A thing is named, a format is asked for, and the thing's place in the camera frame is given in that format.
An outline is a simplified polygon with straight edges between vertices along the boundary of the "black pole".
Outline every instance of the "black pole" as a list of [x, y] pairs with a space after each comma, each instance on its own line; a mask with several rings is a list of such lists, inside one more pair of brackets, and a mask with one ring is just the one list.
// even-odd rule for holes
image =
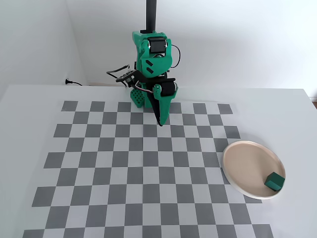
[[155, 31], [157, 0], [147, 0], [147, 32]]

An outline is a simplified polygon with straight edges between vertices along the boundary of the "cable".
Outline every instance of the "cable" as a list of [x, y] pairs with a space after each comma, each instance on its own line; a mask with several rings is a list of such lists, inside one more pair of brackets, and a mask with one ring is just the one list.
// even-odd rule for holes
[[178, 49], [178, 52], [179, 52], [179, 59], [178, 59], [177, 65], [175, 65], [174, 67], [171, 66], [171, 68], [176, 68], [180, 62], [180, 49], [176, 45], [172, 45], [172, 46], [176, 47]]

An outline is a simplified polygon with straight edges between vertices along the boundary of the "checkerboard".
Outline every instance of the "checkerboard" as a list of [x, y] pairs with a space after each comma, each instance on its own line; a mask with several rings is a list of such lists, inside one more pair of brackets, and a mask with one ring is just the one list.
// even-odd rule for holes
[[221, 168], [229, 104], [171, 103], [160, 127], [131, 102], [65, 101], [56, 120], [23, 238], [273, 237]]

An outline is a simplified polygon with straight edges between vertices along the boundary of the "green cube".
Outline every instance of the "green cube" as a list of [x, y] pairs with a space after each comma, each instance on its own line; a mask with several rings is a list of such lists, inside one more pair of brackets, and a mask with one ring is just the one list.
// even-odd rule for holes
[[273, 191], [279, 191], [283, 187], [285, 178], [273, 172], [269, 176], [267, 176], [265, 185], [268, 186]]

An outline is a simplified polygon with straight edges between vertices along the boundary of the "white wall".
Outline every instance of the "white wall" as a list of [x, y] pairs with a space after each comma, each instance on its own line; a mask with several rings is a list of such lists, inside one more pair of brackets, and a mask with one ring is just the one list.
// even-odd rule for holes
[[[145, 0], [66, 0], [87, 79], [133, 64]], [[181, 48], [179, 85], [304, 88], [317, 95], [317, 1], [158, 0], [157, 31]], [[174, 61], [177, 61], [175, 50]]]
[[8, 84], [87, 84], [65, 0], [0, 0], [0, 96]]

